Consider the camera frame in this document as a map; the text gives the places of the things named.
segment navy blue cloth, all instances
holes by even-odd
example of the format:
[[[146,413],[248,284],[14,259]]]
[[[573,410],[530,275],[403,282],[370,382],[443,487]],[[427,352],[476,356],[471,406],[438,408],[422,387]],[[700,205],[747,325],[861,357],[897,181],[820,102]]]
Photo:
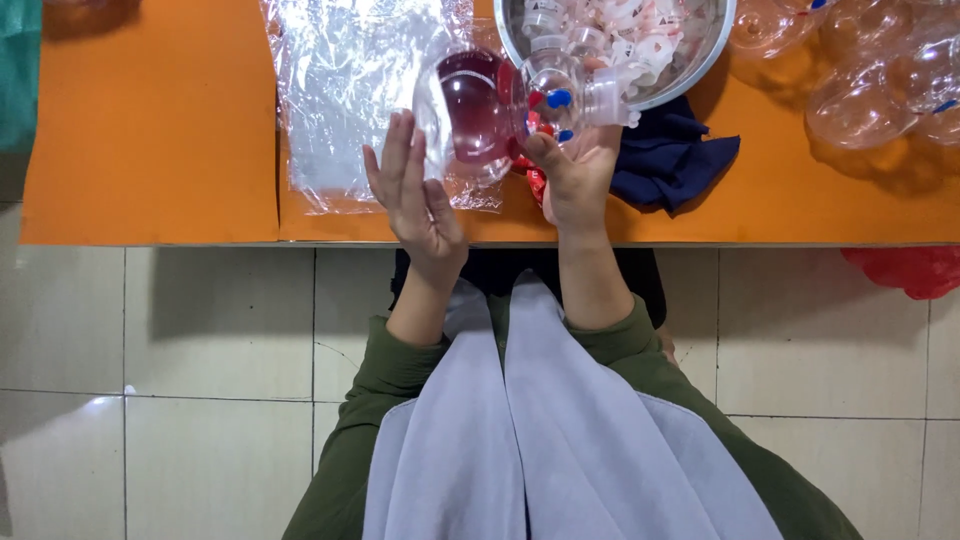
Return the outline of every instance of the navy blue cloth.
[[[685,96],[646,110],[623,130],[610,191],[628,203],[673,212],[699,195],[736,157],[740,137],[701,140],[709,128]]]

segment orange table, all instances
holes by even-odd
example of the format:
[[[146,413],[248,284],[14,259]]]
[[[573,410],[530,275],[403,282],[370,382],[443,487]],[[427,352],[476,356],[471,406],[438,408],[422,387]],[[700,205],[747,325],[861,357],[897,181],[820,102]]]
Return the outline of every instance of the orange table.
[[[287,188],[256,0],[114,2],[88,34],[68,10],[44,14],[21,241],[394,240],[383,215],[305,215]],[[489,1],[476,11],[490,16]],[[908,137],[847,152],[807,137],[822,56],[815,40],[765,64],[722,56],[688,96],[715,134],[743,137],[740,155],[674,216],[611,197],[612,240],[960,242],[960,150]],[[461,214],[473,241],[556,239],[523,179],[509,176],[504,197],[502,213]]]

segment red liquid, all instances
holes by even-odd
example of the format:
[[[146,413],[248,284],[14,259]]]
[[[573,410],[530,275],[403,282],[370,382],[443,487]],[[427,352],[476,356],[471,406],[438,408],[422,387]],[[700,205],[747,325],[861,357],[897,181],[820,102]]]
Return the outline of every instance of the red liquid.
[[[508,155],[507,141],[514,134],[511,106],[497,98],[497,74],[503,74],[503,63],[496,54],[475,49],[450,55],[437,67],[457,161],[481,164]],[[512,78],[518,79],[510,68]]]

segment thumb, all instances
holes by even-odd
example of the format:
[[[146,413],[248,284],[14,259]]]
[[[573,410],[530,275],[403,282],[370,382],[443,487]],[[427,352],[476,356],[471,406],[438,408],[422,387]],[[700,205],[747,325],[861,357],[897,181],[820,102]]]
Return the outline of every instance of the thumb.
[[[573,165],[570,159],[560,149],[560,144],[547,134],[537,133],[527,139],[527,157],[537,167],[543,169],[548,179],[560,177],[568,167]]]
[[[457,216],[450,206],[450,198],[446,196],[444,185],[436,179],[427,180],[423,183],[423,193],[426,195],[426,206],[437,224],[437,231],[444,238],[450,238],[460,224],[457,223]]]

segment red plastic bag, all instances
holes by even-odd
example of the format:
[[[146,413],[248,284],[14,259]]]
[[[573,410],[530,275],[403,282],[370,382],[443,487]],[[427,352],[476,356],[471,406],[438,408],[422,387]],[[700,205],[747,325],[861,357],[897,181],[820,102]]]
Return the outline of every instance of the red plastic bag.
[[[842,248],[871,282],[901,288],[914,300],[940,298],[960,286],[960,246]]]

